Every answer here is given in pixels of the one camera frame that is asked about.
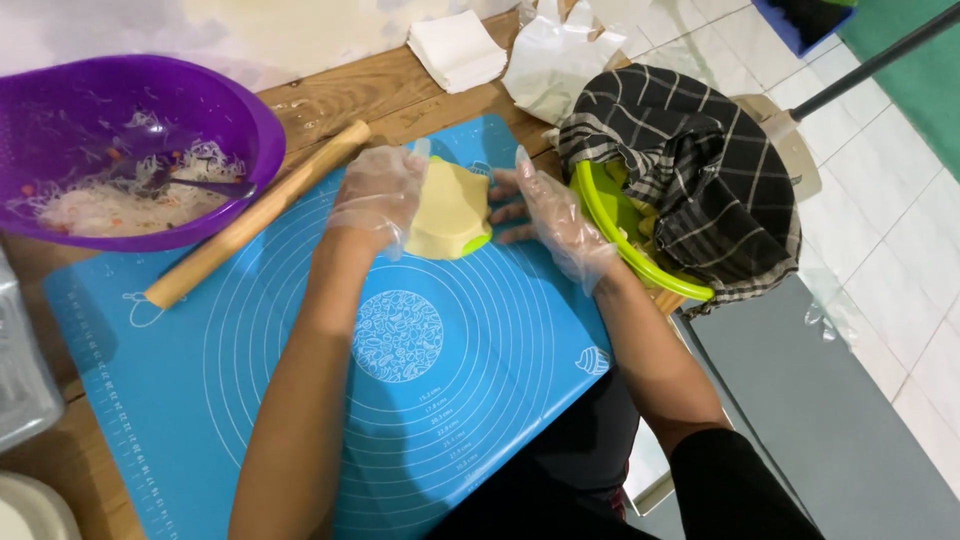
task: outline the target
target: rice noodle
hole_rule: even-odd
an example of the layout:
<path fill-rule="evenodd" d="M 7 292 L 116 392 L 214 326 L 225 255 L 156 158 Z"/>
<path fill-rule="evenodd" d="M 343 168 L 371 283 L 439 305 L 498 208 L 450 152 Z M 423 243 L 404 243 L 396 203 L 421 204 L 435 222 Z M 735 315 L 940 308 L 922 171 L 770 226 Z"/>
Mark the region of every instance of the rice noodle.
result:
<path fill-rule="evenodd" d="M 52 231 L 116 237 L 173 229 L 227 201 L 223 195 L 179 184 L 168 184 L 155 199 L 138 195 L 149 191 L 148 184 L 155 172 L 165 166 L 157 156 L 149 156 L 136 164 L 134 178 L 124 178 L 115 164 L 67 188 L 53 182 L 37 189 L 24 186 L 27 197 L 8 202 L 8 208 L 26 205 L 34 211 L 40 225 Z M 170 170 L 172 178 L 225 183 L 235 182 L 245 173 L 243 162 L 230 162 L 216 142 L 199 140 L 176 158 L 176 165 Z"/>

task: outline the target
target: black checkered towel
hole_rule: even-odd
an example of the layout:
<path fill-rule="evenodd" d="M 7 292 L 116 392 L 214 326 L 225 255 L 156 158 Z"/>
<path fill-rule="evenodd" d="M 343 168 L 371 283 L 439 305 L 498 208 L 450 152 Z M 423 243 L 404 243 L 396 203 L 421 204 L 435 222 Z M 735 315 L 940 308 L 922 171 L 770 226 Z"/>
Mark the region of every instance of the black checkered towel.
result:
<path fill-rule="evenodd" d="M 638 63 L 603 73 L 561 127 L 560 155 L 564 171 L 625 160 L 623 192 L 660 212 L 657 248 L 716 291 L 687 317 L 797 271 L 800 216 L 786 168 L 756 122 L 709 86 Z"/>

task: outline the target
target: metal pole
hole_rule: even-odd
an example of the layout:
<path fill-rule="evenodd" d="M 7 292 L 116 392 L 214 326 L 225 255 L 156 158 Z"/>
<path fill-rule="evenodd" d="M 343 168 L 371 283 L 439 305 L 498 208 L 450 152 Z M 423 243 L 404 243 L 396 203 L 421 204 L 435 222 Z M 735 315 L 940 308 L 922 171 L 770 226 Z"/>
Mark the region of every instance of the metal pole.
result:
<path fill-rule="evenodd" d="M 960 22 L 960 2 L 953 4 L 953 6 L 947 8 L 945 12 L 933 17 L 929 22 L 917 30 L 914 30 L 900 41 L 897 41 L 882 53 L 863 62 L 854 71 L 843 76 L 836 83 L 827 86 L 817 95 L 795 107 L 790 112 L 790 116 L 800 122 L 820 107 L 840 97 L 847 90 L 864 82 L 880 69 L 883 69 L 893 61 L 896 61 L 903 55 L 938 36 L 957 22 Z"/>

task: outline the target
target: clear plastic container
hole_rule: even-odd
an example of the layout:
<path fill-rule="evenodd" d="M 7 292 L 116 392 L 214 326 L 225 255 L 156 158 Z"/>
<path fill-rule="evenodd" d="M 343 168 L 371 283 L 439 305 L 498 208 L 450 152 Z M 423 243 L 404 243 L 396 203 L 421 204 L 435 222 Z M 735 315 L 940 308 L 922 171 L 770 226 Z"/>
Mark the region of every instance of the clear plastic container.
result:
<path fill-rule="evenodd" d="M 63 398 L 36 345 L 16 275 L 0 250 L 0 452 L 50 428 Z"/>

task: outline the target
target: wooden rolling pin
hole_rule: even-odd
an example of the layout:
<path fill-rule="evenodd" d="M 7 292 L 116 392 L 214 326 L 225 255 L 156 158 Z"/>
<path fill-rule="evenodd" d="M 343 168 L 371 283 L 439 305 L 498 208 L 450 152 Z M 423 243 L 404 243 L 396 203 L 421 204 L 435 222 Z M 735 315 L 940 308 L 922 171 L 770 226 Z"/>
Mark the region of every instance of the wooden rolling pin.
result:
<path fill-rule="evenodd" d="M 216 233 L 196 251 L 163 275 L 143 293 L 147 300 L 164 309 L 183 298 L 221 264 L 247 245 L 301 195 L 335 169 L 354 150 L 370 139 L 370 126 L 356 120 L 302 165 L 273 186 L 240 214 L 233 223 Z"/>

